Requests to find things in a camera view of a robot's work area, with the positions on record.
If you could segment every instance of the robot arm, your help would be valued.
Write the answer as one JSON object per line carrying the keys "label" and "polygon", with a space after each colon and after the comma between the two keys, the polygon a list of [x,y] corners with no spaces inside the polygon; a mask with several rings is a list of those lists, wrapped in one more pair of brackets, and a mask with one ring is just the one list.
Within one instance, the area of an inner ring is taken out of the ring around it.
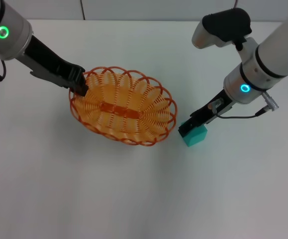
{"label": "robot arm", "polygon": [[31,24],[0,0],[0,59],[14,58],[29,67],[37,78],[71,88],[82,96],[88,90],[85,70],[51,51],[33,35]]}
{"label": "robot arm", "polygon": [[249,104],[262,96],[267,106],[253,117],[278,108],[267,90],[288,75],[288,19],[260,45],[247,38],[251,32],[250,18],[239,8],[206,16],[197,26],[192,37],[195,47],[234,43],[242,62],[224,79],[223,90],[179,127],[182,137],[195,127],[221,118],[235,103]]}

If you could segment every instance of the orange basket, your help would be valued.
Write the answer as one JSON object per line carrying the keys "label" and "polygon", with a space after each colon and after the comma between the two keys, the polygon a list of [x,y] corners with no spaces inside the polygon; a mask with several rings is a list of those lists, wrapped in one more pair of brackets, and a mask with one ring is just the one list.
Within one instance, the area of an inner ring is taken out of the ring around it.
{"label": "orange basket", "polygon": [[129,145],[153,146],[176,125],[177,105],[159,81],[138,71],[96,67],[85,97],[69,91],[72,115],[86,128]]}

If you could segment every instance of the green led ring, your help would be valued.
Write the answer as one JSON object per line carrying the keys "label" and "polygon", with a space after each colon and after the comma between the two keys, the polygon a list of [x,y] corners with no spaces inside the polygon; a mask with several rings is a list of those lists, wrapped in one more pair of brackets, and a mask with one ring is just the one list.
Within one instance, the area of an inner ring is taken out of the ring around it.
{"label": "green led ring", "polygon": [[4,36],[0,35],[0,38],[1,39],[7,38],[9,36],[9,29],[6,26],[0,26],[0,31],[1,30],[5,30],[5,35]]}

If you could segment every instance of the green block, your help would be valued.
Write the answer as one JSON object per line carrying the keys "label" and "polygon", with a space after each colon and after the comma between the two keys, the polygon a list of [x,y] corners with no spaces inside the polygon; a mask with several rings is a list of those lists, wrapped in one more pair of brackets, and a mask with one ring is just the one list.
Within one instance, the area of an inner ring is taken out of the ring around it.
{"label": "green block", "polygon": [[203,141],[205,139],[205,136],[207,135],[207,132],[207,128],[202,125],[200,127],[194,128],[192,131],[189,132],[189,134],[183,137],[183,139],[186,145],[190,147],[195,145],[196,143]]}

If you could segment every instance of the white tabletop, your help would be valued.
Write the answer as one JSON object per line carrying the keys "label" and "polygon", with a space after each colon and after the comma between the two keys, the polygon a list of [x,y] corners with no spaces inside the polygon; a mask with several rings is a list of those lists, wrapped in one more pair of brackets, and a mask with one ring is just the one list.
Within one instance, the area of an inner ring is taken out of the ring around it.
{"label": "white tabletop", "polygon": [[[35,36],[87,70],[120,66],[158,79],[178,122],[206,104],[240,62],[233,46],[198,50],[197,22],[33,20]],[[278,23],[253,23],[261,42]],[[280,106],[257,119],[216,119],[188,148],[88,131],[68,91],[16,60],[0,83],[0,239],[288,239],[288,77]],[[248,116],[257,99],[226,115]]]}

